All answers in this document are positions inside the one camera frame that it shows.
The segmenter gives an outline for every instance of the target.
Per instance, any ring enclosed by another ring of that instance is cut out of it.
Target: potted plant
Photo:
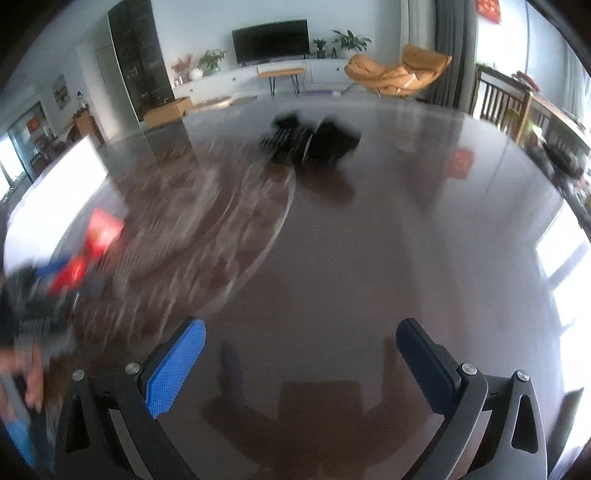
[[[338,30],[333,30],[333,32],[336,33],[333,43],[340,44],[340,48],[346,59],[351,58],[353,55],[357,55],[361,51],[367,51],[368,43],[371,43],[371,40],[367,37],[356,37],[351,30],[347,30],[346,35]]]
[[[206,66],[210,72],[221,70],[219,61],[226,58],[226,51],[214,48],[213,50],[206,50],[199,59],[199,68]]]
[[[186,72],[191,65],[191,59],[193,58],[193,54],[189,53],[187,55],[187,60],[183,60],[181,57],[178,57],[177,63],[172,65],[170,68],[174,70],[174,72],[178,75],[178,83],[184,83],[187,79],[185,78]]]
[[[326,45],[326,40],[323,38],[317,38],[314,40],[316,44],[316,58],[317,59],[325,59],[326,52],[324,51],[324,46]]]

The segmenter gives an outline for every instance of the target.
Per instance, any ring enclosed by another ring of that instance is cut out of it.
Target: white vase
[[[355,49],[352,48],[351,50],[341,50],[340,54],[343,56],[344,59],[346,60],[350,60],[351,57],[357,55],[359,52]]]
[[[189,79],[199,80],[203,76],[203,70],[197,67],[189,72]]]

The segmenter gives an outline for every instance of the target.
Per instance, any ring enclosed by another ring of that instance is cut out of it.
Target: metal bolt
[[[84,378],[84,370],[76,370],[74,373],[72,373],[72,380],[74,382],[79,382],[83,378]]]
[[[478,372],[478,369],[472,364],[462,364],[462,371],[466,375],[476,375],[476,372]]]
[[[125,365],[125,373],[128,375],[135,375],[139,372],[140,366],[138,362],[130,362]]]
[[[521,370],[517,371],[517,378],[519,378],[522,382],[530,381],[530,376]]]

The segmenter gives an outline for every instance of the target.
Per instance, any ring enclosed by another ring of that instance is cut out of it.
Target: gray curtain
[[[470,52],[476,48],[470,30],[473,20],[470,2],[474,1],[435,0],[435,50],[453,56],[452,64],[431,86],[430,102],[435,105],[461,107],[464,83],[470,83],[470,76],[466,75],[473,63]]]

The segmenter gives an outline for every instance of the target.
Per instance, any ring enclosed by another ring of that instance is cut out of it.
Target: red object
[[[103,210],[97,209],[92,212],[83,252],[73,256],[61,269],[51,284],[49,293],[56,295],[62,290],[79,288],[88,270],[88,263],[96,262],[109,249],[123,227],[124,223],[121,220]]]
[[[28,128],[30,134],[32,134],[35,130],[39,129],[40,126],[41,125],[39,123],[39,119],[36,116],[31,118],[27,122],[27,128]]]
[[[529,75],[527,75],[526,73],[523,72],[517,72],[517,78],[518,79],[524,79],[527,84],[532,87],[537,93],[540,92],[540,87],[538,86],[538,84],[534,81],[534,79],[532,77],[530,77]]]
[[[499,0],[476,0],[478,13],[494,23],[501,23],[501,6]]]
[[[56,279],[51,284],[49,293],[59,294],[62,290],[78,288],[82,285],[88,262],[82,255],[73,256],[64,268],[58,273]]]
[[[89,261],[96,262],[123,230],[124,223],[103,210],[95,210],[90,217],[84,250]]]
[[[466,180],[474,165],[474,153],[471,150],[456,150],[452,160],[447,164],[446,177]]]

